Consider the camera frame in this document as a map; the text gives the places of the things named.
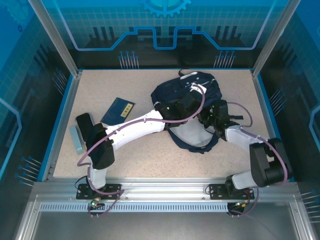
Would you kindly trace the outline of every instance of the black object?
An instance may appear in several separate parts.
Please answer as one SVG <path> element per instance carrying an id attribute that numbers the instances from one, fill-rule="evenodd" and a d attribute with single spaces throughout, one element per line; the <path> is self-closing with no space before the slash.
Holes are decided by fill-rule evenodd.
<path id="1" fill-rule="evenodd" d="M 225 134 L 226 129 L 239 125 L 239 123 L 231 121 L 231 119 L 241 118 L 243 117 L 229 115 L 227 101 L 221 99 L 214 101 L 212 105 L 204 108 L 200 114 L 198 114 L 199 122 L 203 124 L 205 128 L 213 126 L 215 134 L 224 141 L 227 140 Z"/>
<path id="2" fill-rule="evenodd" d="M 161 114 L 164 120 L 181 120 L 190 117 L 198 110 L 201 99 L 201 93 L 189 91 L 178 99 L 157 104 L 155 110 Z M 183 123 L 166 123 L 165 129 L 178 127 L 181 124 Z"/>
<path id="3" fill-rule="evenodd" d="M 207 192 L 210 194 L 211 200 L 252 200 L 255 199 L 255 194 L 252 191 L 249 196 L 246 191 L 250 192 L 249 188 L 241 189 L 237 193 L 229 194 L 225 184 L 209 184 Z"/>
<path id="4" fill-rule="evenodd" d="M 91 120 L 89 113 L 84 113 L 75 118 L 76 122 L 78 123 L 78 127 L 80 129 L 82 139 L 84 142 L 87 142 L 89 134 L 94 127 L 94 124 Z"/>
<path id="5" fill-rule="evenodd" d="M 187 106 L 193 108 L 193 106 L 190 104 L 192 101 L 189 101 L 192 99 L 192 96 L 190 99 L 185 99 L 182 100 L 183 96 L 187 96 L 188 93 L 190 93 L 190 87 L 192 83 L 195 83 L 197 85 L 202 85 L 203 87 L 206 88 L 205 92 L 205 101 L 204 101 L 204 108 L 210 106 L 213 101 L 219 100 L 222 97 L 218 82 L 216 81 L 215 77 L 209 73 L 204 73 L 201 71 L 197 72 L 192 72 L 191 74 L 189 73 L 188 75 L 185 75 L 179 71 L 178 75 L 180 77 L 176 77 L 174 79 L 171 79 L 169 81 L 165 81 L 159 86 L 156 87 L 156 89 L 151 93 L 151 99 L 152 103 L 155 107 L 156 110 L 159 110 L 161 115 L 163 116 L 163 119 L 167 120 L 177 120 L 177 119 L 183 119 L 181 118 L 182 116 L 175 115 L 176 113 L 172 111 L 173 116 L 170 113 L 170 109 L 166 110 L 165 105 L 160 105 L 160 104 L 168 104 L 168 103 L 173 103 L 176 100 L 179 100 L 181 103 L 184 104 L 184 107 L 186 108 Z M 197 100 L 199 100 L 199 104 L 197 107 L 200 106 L 200 102 L 202 99 L 202 96 L 199 94 L 200 97 L 197 97 Z M 185 116 L 190 116 L 193 114 L 198 108 L 195 108 L 193 112 L 189 110 L 189 115 L 185 113 Z M 197 147 L 188 144 L 187 142 L 184 142 L 181 140 L 179 137 L 175 135 L 174 132 L 170 130 L 172 127 L 177 127 L 179 124 L 167 124 L 165 129 L 168 131 L 170 136 L 172 137 L 172 140 L 175 142 L 175 144 L 181 148 L 181 149 L 187 149 L 192 153 L 200 153 L 204 154 L 206 152 L 209 152 L 212 147 L 214 147 L 217 142 L 218 142 L 218 137 L 216 134 L 212 135 L 211 141 L 208 143 L 206 146 L 202 147 Z"/>
<path id="6" fill-rule="evenodd" d="M 228 208 L 228 211 L 229 211 L 229 212 L 227 212 L 227 214 L 231 214 L 233 216 L 241 215 L 245 211 L 244 207 L 242 207 L 241 205 L 238 206 L 234 202 L 228 202 L 227 208 Z"/>
<path id="7" fill-rule="evenodd" d="M 121 190 L 121 184 L 106 184 L 104 187 L 100 188 L 99 190 L 104 193 L 118 192 Z M 98 197 L 100 197 L 101 200 L 116 200 L 119 197 L 119 193 L 113 194 L 113 195 L 101 195 L 96 191 L 92 190 L 89 184 L 87 183 L 79 184 L 77 193 L 75 196 L 76 199 L 93 200 Z"/>
<path id="8" fill-rule="evenodd" d="M 98 123 L 92 127 L 92 130 L 85 143 L 86 148 L 90 149 L 96 142 L 106 137 L 106 129 L 102 123 Z M 90 154 L 92 167 L 97 170 L 105 169 L 115 162 L 113 140 L 106 139 L 99 144 Z"/>
<path id="9" fill-rule="evenodd" d="M 281 156 L 286 167 L 288 179 L 291 178 L 293 175 L 292 168 L 282 141 L 278 138 L 272 138 L 268 142 Z M 249 151 L 252 178 L 259 187 L 279 183 L 284 179 L 284 169 L 279 159 L 265 143 L 251 144 Z M 269 162 L 267 155 L 273 157 L 273 161 Z"/>

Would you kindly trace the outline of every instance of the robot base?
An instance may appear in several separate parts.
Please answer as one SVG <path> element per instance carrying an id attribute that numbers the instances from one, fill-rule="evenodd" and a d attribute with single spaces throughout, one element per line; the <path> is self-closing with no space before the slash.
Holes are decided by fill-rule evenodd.
<path id="1" fill-rule="evenodd" d="M 121 190 L 121 184 L 106 184 L 103 188 L 100 188 L 99 190 L 104 193 L 118 192 Z M 119 194 L 101 195 L 96 191 L 92 190 L 88 184 L 79 184 L 75 197 L 76 199 L 93 200 L 98 197 L 100 197 L 101 200 L 116 200 L 117 197 L 119 197 Z"/>
<path id="2" fill-rule="evenodd" d="M 254 192 L 251 191 L 248 195 L 245 190 L 250 191 L 249 188 L 243 189 L 243 191 L 239 191 L 233 196 L 228 194 L 227 188 L 225 184 L 209 184 L 209 193 L 211 200 L 250 200 L 255 199 Z"/>

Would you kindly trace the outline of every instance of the beige work surface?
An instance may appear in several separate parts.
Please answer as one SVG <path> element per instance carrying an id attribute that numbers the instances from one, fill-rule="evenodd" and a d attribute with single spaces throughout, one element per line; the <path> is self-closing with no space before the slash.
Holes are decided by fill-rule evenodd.
<path id="1" fill-rule="evenodd" d="M 201 70 L 211 73 L 218 81 L 222 98 L 237 102 L 251 112 L 250 131 L 268 137 L 267 127 L 249 70 Z M 69 127 L 75 118 L 90 113 L 94 124 L 99 123 L 116 97 L 136 103 L 127 121 L 153 109 L 150 94 L 157 85 L 178 77 L 178 70 L 84 70 L 74 99 L 53 176 L 79 178 L 87 167 L 77 167 L 81 155 L 74 148 Z M 243 115 L 240 124 L 249 117 L 238 106 L 229 105 L 229 114 Z M 116 150 L 115 162 L 107 177 L 189 178 L 226 177 L 250 169 L 249 154 L 222 139 L 205 154 L 180 149 L 166 131 L 149 134 Z"/>

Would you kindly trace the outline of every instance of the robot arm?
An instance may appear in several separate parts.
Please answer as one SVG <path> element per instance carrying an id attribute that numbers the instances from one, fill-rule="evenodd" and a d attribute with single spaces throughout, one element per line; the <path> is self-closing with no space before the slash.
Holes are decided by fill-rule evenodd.
<path id="1" fill-rule="evenodd" d="M 198 89 L 194 90 L 196 91 L 191 91 L 182 99 L 166 104 L 158 104 L 156 109 L 126 123 L 108 126 L 107 129 L 101 123 L 95 126 L 91 123 L 91 131 L 86 141 L 88 149 L 108 134 L 117 131 L 118 128 L 132 123 L 132 125 L 109 137 L 89 154 L 91 161 L 90 180 L 94 188 L 101 189 L 106 185 L 107 168 L 115 161 L 115 150 L 147 134 L 161 132 L 164 129 L 183 124 L 181 122 L 164 123 L 161 121 L 141 121 L 135 123 L 137 120 L 149 118 L 157 120 L 181 120 L 190 116 L 200 106 L 201 94 L 198 93 L 200 91 Z M 219 100 L 213 106 L 204 108 L 197 117 L 206 128 L 213 126 L 215 133 L 221 139 L 240 146 L 250 154 L 251 169 L 228 176 L 226 179 L 225 186 L 230 196 L 246 188 L 255 186 L 265 187 L 281 182 L 284 179 L 284 168 L 280 164 L 280 160 L 267 147 L 264 141 L 261 140 L 262 138 L 257 138 L 254 134 L 246 132 L 238 123 L 231 121 L 226 101 Z M 280 154 L 281 159 L 285 163 L 287 176 L 290 177 L 292 170 L 281 140 L 277 138 L 263 140 L 268 141 Z M 267 156 L 274 158 L 273 161 L 269 162 Z"/>
<path id="2" fill-rule="evenodd" d="M 105 129 L 105 135 L 112 133 L 113 131 L 117 130 L 124 124 L 133 123 L 140 119 L 149 119 L 149 118 L 159 119 L 159 120 L 163 119 L 161 114 L 158 111 L 152 110 L 149 113 L 141 117 L 138 117 L 134 120 L 131 120 L 129 122 L 122 123 L 119 125 L 114 125 L 114 126 L 108 126 L 107 129 Z M 94 157 L 90 156 L 90 160 L 91 160 L 90 176 L 91 176 L 91 182 L 93 186 L 96 189 L 100 189 L 106 185 L 107 169 L 115 161 L 115 156 L 113 151 L 119 149 L 121 146 L 127 144 L 128 142 L 141 138 L 147 134 L 161 132 L 165 129 L 165 125 L 166 124 L 161 121 L 146 121 L 146 122 L 142 121 L 142 122 L 129 125 L 126 128 L 119 131 L 118 133 L 112 135 L 109 138 L 109 140 L 103 143 L 104 145 L 108 145 L 109 143 L 111 143 L 112 151 L 110 151 L 108 155 L 105 155 L 105 157 L 99 157 L 99 158 L 97 158 L 97 156 L 94 156 Z M 105 164 L 103 164 L 100 167 L 97 167 L 97 164 L 94 164 L 93 161 L 100 162 L 100 163 L 104 162 Z"/>
<path id="3" fill-rule="evenodd" d="M 221 139 L 238 145 L 250 154 L 250 170 L 226 178 L 225 187 L 230 196 L 243 189 L 279 183 L 284 180 L 285 171 L 287 178 L 292 176 L 292 169 L 282 141 L 278 138 L 265 139 L 257 136 L 231 121 L 225 100 L 216 101 L 212 106 L 204 109 L 198 117 L 206 128 L 213 126 L 215 133 Z M 276 150 L 279 157 L 267 144 Z"/>

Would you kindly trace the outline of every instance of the blue booklet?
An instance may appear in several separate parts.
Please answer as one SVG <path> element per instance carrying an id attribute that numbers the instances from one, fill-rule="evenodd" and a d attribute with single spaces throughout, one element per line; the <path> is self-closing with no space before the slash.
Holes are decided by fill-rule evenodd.
<path id="1" fill-rule="evenodd" d="M 109 126 L 122 124 L 125 122 L 134 105 L 134 102 L 117 97 L 100 122 Z"/>

